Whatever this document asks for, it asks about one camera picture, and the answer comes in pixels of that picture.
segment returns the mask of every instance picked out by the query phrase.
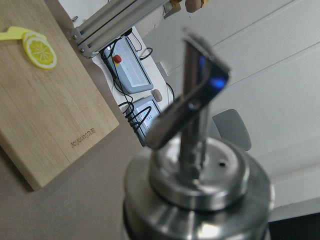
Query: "wall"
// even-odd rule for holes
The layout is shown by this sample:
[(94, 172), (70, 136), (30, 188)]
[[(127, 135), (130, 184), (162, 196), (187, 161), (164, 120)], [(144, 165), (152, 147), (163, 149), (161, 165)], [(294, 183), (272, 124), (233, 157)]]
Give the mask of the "wall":
[(276, 206), (320, 197), (320, 1), (211, 0), (163, 20), (143, 40), (181, 93), (182, 27), (203, 35), (231, 68), (211, 116), (236, 109), (249, 151), (274, 183)]

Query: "lemon slice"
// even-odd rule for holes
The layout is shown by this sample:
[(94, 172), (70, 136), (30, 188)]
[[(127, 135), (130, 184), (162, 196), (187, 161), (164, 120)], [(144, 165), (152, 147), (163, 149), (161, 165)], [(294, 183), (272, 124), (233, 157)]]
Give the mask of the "lemon slice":
[(52, 69), (57, 65), (57, 55), (46, 39), (33, 35), (23, 38), (24, 50), (31, 62), (41, 69)]

